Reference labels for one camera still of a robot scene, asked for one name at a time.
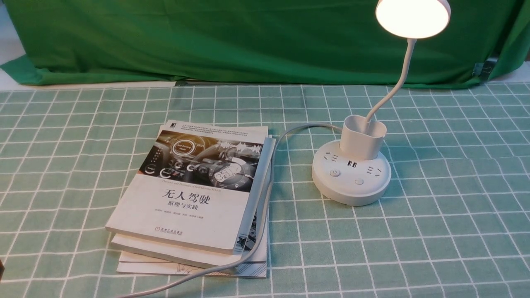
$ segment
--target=white cable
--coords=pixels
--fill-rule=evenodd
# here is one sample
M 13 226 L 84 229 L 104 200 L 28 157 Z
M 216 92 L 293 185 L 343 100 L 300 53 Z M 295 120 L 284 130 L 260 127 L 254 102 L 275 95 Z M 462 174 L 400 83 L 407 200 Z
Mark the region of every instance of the white cable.
M 269 200 L 270 200 L 270 193 L 271 193 L 271 190 L 272 190 L 272 184 L 274 183 L 274 160 L 275 160 L 276 149 L 278 148 L 278 144 L 280 143 L 280 141 L 283 138 L 285 138 L 292 131 L 298 130 L 298 129 L 309 128 L 309 127 L 328 127 L 328 128 L 331 128 L 331 129 L 336 129 L 338 131 L 342 131 L 342 128 L 340 128 L 338 126 L 335 126 L 335 125 L 332 125 L 332 124 L 308 123 L 308 124 L 300 125 L 300 126 L 297 126 L 297 127 L 294 127 L 294 128 L 291 128 L 291 129 L 287 130 L 286 132 L 284 132 L 284 134 L 282 134 L 282 136 L 280 136 L 277 139 L 276 145 L 274 146 L 274 149 L 272 151 L 272 158 L 271 158 L 271 162 L 270 162 L 270 167 L 271 167 L 271 169 L 270 169 L 270 181 L 269 181 L 269 185 L 267 187 L 267 194 L 265 196 L 263 214 L 261 215 L 261 222 L 260 222 L 260 226 L 259 226 L 260 229 L 259 229 L 259 233 L 258 233 L 258 235 L 256 237 L 257 241 L 254 244 L 254 247 L 249 251 L 248 254 L 246 254 L 243 258 L 241 258 L 240 260 L 238 260 L 236 262 L 233 262 L 233 263 L 230 263 L 230 264 L 227 264 L 227 265 L 222 265 L 222 266 L 217 266 L 217 267 L 211 267 L 211 268 L 208 268 L 208 269 L 203 269 L 203 270 L 201 270 L 199 272 L 196 272 L 194 274 L 190 274 L 190 275 L 188 275 L 186 277 L 183 277 L 180 280 L 178 280 L 176 282 L 173 282 L 171 284 L 167 284 L 167 285 L 164 285 L 164 286 L 161 286 L 161 287 L 158 287 L 158 288 L 154 288 L 154 289 L 148 290 L 148 291 L 143 291 L 143 292 L 138 292 L 138 293 L 131 293 L 131 294 L 128 294 L 128 295 L 120 296 L 118 298 L 136 298 L 136 297 L 152 295 L 152 294 L 155 294 L 155 293 L 158 293 L 158 292 L 161 292 L 161 291 L 165 291 L 165 290 L 167 290 L 169 288 L 178 286 L 178 285 L 183 284 L 183 283 L 185 283 L 187 281 L 190 281 L 192 279 L 195 279 L 197 277 L 201 277 L 201 276 L 209 274 L 209 273 L 213 273 L 213 272 L 227 270 L 227 269 L 231 269 L 231 268 L 237 267 L 237 266 L 245 263 L 248 259 L 250 259 L 254 255 L 254 253 L 257 251 L 257 248 L 260 246 L 261 239 L 263 238 L 263 233 L 264 233 L 264 230 L 265 230 L 265 225 L 268 224 L 268 222 L 266 221 L 266 218 L 267 218 L 267 214 L 269 212 L 268 206 L 269 206 Z
M 414 45 L 416 44 L 416 39 L 409 38 L 407 39 L 407 43 L 409 44 L 407 46 L 407 52 L 405 53 L 405 59 L 403 61 L 403 69 L 401 70 L 401 77 L 399 78 L 398 82 L 396 83 L 396 86 L 388 93 L 383 99 L 381 99 L 380 102 L 378 102 L 366 115 L 365 119 L 365 125 L 363 132 L 366 132 L 366 129 L 368 128 L 368 124 L 370 123 L 370 120 L 372 116 L 377 112 L 377 110 L 383 106 L 388 100 L 390 100 L 397 92 L 398 90 L 403 86 L 405 83 L 405 80 L 407 79 L 407 75 L 409 74 L 409 66 L 410 66 L 410 59 L 412 57 L 412 52 L 414 51 Z

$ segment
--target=round button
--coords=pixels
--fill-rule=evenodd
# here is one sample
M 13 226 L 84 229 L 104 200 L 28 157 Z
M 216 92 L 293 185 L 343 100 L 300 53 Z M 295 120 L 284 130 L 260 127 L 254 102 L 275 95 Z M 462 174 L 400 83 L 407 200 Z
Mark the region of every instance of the round button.
M 155 172 L 156 170 L 156 166 L 154 164 L 148 164 L 146 167 L 145 167 L 145 173 L 148 174 L 148 175 L 151 175 Z
M 160 171 L 160 177 L 164 179 L 171 177 L 171 170 L 168 168 L 162 169 L 162 171 Z
M 330 175 L 331 175 L 332 177 L 338 177 L 338 176 L 340 175 L 340 171 L 337 170 L 337 169 L 331 170 L 331 171 L 330 171 Z

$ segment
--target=book title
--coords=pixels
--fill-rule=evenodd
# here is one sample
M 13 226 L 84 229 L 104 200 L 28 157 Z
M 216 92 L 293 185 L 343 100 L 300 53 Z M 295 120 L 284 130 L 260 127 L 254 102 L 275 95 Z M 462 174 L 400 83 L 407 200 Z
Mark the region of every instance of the book title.
M 167 201 L 169 206 L 192 210 L 198 210 L 199 205 L 208 205 L 208 202 L 210 201 L 210 196 L 208 195 L 201 195 L 196 192 L 185 194 L 184 191 L 177 191 L 174 189 L 166 189 L 162 197 L 169 199 Z

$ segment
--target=power button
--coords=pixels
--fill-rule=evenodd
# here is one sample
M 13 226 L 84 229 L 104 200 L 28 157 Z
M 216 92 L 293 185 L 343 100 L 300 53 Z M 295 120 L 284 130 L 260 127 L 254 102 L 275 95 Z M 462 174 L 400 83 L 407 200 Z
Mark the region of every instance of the power button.
M 330 175 L 332 177 L 338 177 L 340 175 L 340 171 L 337 170 L 337 169 L 333 169 L 333 170 L 330 171 Z

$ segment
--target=electrical outlet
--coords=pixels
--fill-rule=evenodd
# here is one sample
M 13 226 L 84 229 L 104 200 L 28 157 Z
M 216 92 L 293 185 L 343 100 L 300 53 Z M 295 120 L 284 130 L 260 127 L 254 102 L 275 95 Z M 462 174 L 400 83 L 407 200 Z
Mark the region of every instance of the electrical outlet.
M 378 200 L 390 183 L 390 164 L 379 152 L 372 160 L 344 156 L 340 141 L 322 146 L 313 159 L 313 182 L 320 192 L 350 206 Z

